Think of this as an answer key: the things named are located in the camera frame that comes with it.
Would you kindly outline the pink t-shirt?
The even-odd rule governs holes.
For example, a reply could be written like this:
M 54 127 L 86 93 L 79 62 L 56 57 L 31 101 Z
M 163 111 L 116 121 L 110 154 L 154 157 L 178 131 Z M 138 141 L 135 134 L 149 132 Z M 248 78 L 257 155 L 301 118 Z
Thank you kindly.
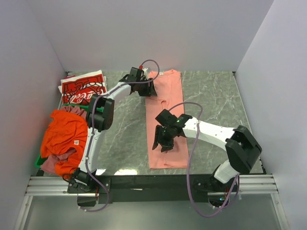
M 153 78 L 156 75 L 159 76 L 153 83 L 157 96 L 145 98 L 149 168 L 151 170 L 187 168 L 189 154 L 187 140 L 184 137 L 174 138 L 174 148 L 170 151 L 161 152 L 161 146 L 152 149 L 155 128 L 158 125 L 155 118 L 159 113 L 173 106 L 176 106 L 176 108 L 172 109 L 171 112 L 175 116 L 178 117 L 185 112 L 184 105 L 179 105 L 183 102 L 181 73 L 174 69 L 159 73 L 151 71 L 148 77 Z

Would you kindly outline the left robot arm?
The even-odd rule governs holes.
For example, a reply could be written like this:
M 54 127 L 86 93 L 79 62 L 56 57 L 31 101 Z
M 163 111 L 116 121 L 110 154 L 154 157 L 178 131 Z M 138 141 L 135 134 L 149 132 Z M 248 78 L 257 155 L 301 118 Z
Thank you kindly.
M 142 66 L 132 67 L 130 73 L 120 79 L 108 92 L 92 96 L 86 115 L 87 141 L 81 162 L 70 176 L 69 189 L 81 188 L 89 193 L 97 187 L 94 175 L 97 170 L 98 155 L 106 131 L 112 126 L 115 104 L 134 92 L 141 97 L 156 96 L 154 79 L 148 77 L 150 72 L 149 68 Z

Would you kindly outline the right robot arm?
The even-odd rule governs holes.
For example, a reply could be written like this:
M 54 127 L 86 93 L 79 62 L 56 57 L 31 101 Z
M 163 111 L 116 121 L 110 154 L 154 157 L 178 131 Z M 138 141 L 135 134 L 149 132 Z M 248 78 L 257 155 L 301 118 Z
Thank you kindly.
M 228 159 L 220 164 L 209 177 L 200 183 L 206 192 L 221 192 L 238 174 L 248 174 L 262 152 L 260 144 L 245 126 L 222 127 L 198 120 L 190 115 L 179 117 L 164 109 L 156 118 L 153 149 L 161 146 L 161 152 L 174 148 L 176 137 L 200 139 L 220 147 Z

